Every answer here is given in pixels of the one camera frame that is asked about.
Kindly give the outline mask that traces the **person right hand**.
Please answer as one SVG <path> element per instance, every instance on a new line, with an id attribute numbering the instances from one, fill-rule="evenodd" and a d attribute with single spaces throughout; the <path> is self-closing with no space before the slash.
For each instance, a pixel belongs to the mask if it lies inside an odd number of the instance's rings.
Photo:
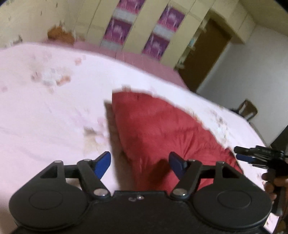
<path id="1" fill-rule="evenodd" d="M 272 201 L 277 198 L 277 195 L 274 192 L 274 187 L 277 186 L 285 188 L 285 203 L 287 204 L 287 176 L 276 177 L 275 173 L 267 172 L 262 174 L 262 180 L 265 181 L 264 190 L 269 194 L 269 197 Z"/>

